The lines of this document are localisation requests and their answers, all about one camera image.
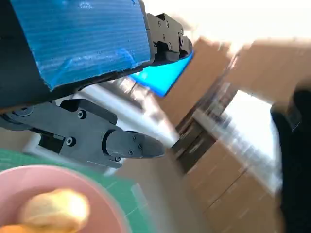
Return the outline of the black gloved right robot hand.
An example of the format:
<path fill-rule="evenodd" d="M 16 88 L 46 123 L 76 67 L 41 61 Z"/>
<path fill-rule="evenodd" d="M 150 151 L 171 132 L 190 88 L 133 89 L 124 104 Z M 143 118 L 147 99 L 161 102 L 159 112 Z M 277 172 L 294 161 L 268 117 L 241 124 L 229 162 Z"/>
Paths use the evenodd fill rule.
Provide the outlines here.
<path fill-rule="evenodd" d="M 311 231 L 311 85 L 296 87 L 291 104 L 270 110 L 281 151 L 280 210 L 286 233 Z"/>

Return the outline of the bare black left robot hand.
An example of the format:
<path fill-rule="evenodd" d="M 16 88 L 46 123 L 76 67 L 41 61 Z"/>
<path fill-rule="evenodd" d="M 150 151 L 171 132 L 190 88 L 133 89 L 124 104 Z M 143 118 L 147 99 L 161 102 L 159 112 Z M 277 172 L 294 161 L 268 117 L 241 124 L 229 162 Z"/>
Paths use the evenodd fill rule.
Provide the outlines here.
<path fill-rule="evenodd" d="M 0 126 L 39 133 L 42 146 L 83 166 L 163 156 L 157 139 L 124 131 L 111 111 L 67 96 L 192 51 L 179 22 L 146 13 L 140 0 L 3 0 Z"/>

